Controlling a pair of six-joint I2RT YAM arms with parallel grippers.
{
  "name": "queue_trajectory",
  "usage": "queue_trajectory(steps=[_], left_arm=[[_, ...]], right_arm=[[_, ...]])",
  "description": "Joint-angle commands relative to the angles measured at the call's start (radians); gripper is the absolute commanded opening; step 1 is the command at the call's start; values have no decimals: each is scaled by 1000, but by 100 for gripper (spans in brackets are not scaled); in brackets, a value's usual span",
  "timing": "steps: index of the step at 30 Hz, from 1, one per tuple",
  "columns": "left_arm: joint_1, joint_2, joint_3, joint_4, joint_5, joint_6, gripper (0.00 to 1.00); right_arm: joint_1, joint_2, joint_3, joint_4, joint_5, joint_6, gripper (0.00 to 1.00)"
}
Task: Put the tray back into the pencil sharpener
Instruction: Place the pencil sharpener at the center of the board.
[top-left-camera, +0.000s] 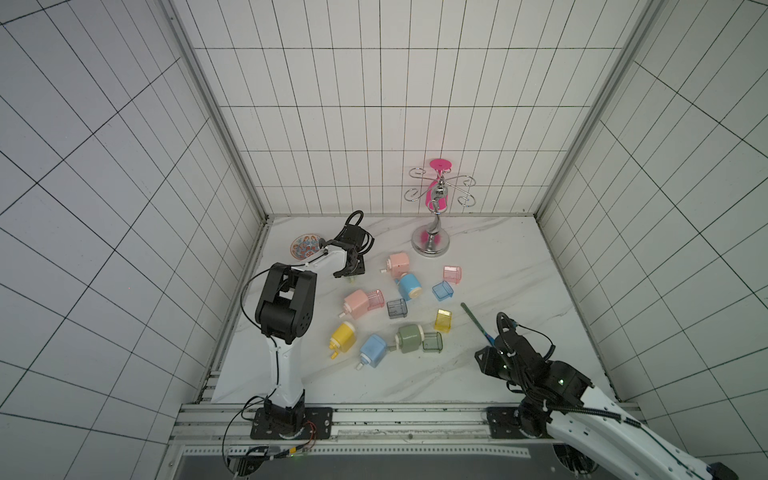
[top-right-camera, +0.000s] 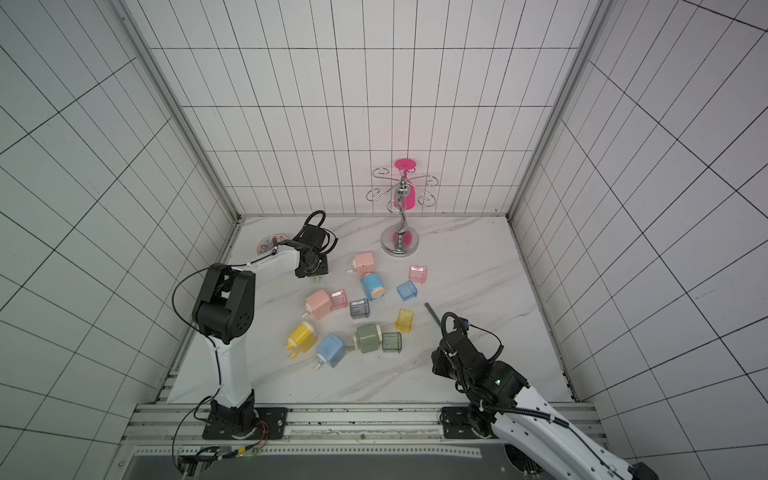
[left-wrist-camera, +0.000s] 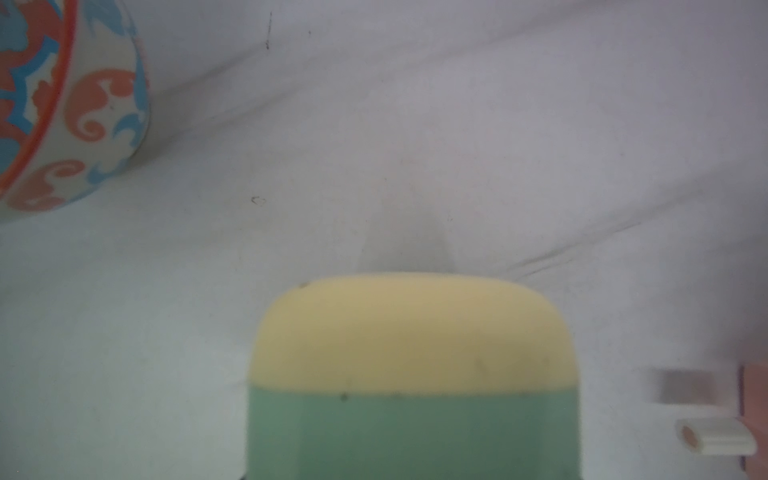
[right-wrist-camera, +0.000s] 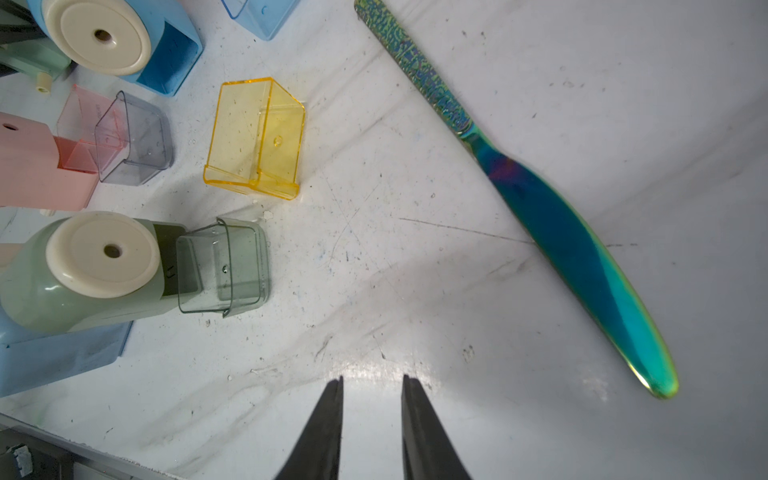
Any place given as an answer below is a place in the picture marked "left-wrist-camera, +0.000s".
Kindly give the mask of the light green pencil sharpener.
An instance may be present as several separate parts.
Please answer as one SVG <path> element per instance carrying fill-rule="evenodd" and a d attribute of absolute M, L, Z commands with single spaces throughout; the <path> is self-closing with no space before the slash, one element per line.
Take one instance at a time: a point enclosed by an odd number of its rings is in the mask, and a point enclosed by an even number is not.
<path fill-rule="evenodd" d="M 579 368 L 560 311 L 491 278 L 315 280 L 265 312 L 249 479 L 578 479 Z"/>

